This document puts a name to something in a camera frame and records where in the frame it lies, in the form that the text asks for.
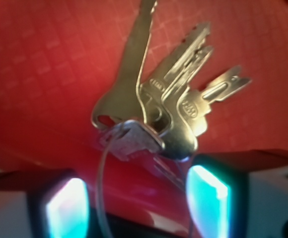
key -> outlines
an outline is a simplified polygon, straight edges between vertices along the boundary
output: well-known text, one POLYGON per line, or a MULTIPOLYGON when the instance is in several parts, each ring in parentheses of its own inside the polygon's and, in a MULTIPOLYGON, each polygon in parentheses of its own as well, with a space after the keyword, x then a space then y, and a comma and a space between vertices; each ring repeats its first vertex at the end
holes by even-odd
POLYGON ((135 152, 149 151, 157 153, 164 149, 164 142, 148 125, 137 121, 127 120, 102 132, 98 138, 104 149, 110 138, 117 134, 117 138, 110 147, 110 152, 121 161, 128 161, 135 152))
POLYGON ((165 143, 160 155, 172 160, 184 160, 190 157, 198 146, 193 131, 178 112, 178 103, 189 90, 184 77, 168 90, 171 96, 165 97, 162 101, 164 109, 171 118, 171 123, 167 130, 160 134, 165 143))
POLYGON ((141 101, 138 100, 144 60, 146 58, 156 0, 142 0, 140 12, 126 43, 121 66, 113 87, 95 105, 91 121, 98 129, 108 126, 100 121, 108 116, 115 122, 143 117, 141 101))
POLYGON ((179 104, 179 113, 192 129, 194 136, 207 130, 205 115, 211 112, 210 105, 222 102, 251 82, 250 78, 240 78, 240 66, 235 66, 210 82, 202 92, 188 92, 179 104))
POLYGON ((184 160, 197 150, 196 136, 207 129, 205 115, 211 111, 210 104, 225 100, 251 81, 249 78, 238 77, 240 71, 240 66, 233 67, 212 81, 203 92, 198 90, 188 92, 189 86, 186 81, 190 75, 187 71, 170 88, 168 95, 162 99, 162 104, 172 120, 171 126, 161 134, 165 143, 162 156, 184 160))
POLYGON ((200 50, 205 38, 210 33, 208 22, 199 24, 168 57, 166 57, 157 69, 150 75, 149 80, 141 85, 140 98, 144 105, 146 123, 157 132, 162 133, 170 124, 170 117, 161 107, 161 98, 166 89, 175 83, 183 71, 195 64, 195 74, 203 66, 212 54, 212 47, 200 50))

key hole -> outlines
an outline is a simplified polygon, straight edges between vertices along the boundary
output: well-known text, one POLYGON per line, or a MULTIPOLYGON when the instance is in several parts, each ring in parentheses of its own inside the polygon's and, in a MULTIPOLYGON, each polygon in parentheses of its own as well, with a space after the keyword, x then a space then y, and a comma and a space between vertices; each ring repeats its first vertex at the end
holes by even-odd
POLYGON ((113 127, 115 125, 115 122, 107 115, 98 116, 98 120, 107 127, 113 127))

metal wire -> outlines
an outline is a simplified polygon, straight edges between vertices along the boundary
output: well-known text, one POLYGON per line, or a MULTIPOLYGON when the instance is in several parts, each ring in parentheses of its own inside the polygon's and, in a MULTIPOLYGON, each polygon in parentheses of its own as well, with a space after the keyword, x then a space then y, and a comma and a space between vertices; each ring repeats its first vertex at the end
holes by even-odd
POLYGON ((104 199, 103 199, 103 174, 106 158, 112 146, 112 143, 119 137, 121 132, 123 131, 124 123, 121 123, 119 131, 114 133, 112 137, 109 139, 106 147, 103 150, 100 164, 98 167, 97 177, 96 177, 96 185, 95 185, 95 207, 96 214, 99 221, 100 229, 105 238, 113 238, 108 220, 106 218, 105 207, 104 207, 104 199))

glowing light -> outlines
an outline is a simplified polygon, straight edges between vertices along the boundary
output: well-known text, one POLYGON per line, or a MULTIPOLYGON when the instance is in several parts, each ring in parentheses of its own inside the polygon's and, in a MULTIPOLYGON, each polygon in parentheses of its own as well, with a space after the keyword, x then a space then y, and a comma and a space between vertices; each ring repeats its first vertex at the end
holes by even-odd
POLYGON ((85 183, 70 179, 46 206, 50 238, 86 237, 89 200, 85 183))
POLYGON ((203 237, 226 238, 230 222, 230 188, 204 167, 192 166, 187 175, 187 202, 203 237))

red surface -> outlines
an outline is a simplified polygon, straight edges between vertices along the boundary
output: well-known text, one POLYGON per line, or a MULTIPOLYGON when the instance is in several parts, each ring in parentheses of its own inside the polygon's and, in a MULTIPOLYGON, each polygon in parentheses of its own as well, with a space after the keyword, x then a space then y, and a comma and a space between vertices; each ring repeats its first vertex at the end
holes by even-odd
MULTIPOLYGON (((90 115, 114 82, 139 3, 0 0, 0 168, 72 167, 92 191, 100 152, 90 115)), ((288 0, 160 0, 143 80, 202 21, 215 52, 192 88, 236 64, 253 82, 213 104, 198 152, 288 150, 288 0)), ((168 181, 109 157, 105 189, 109 212, 187 232, 185 196, 168 181)))

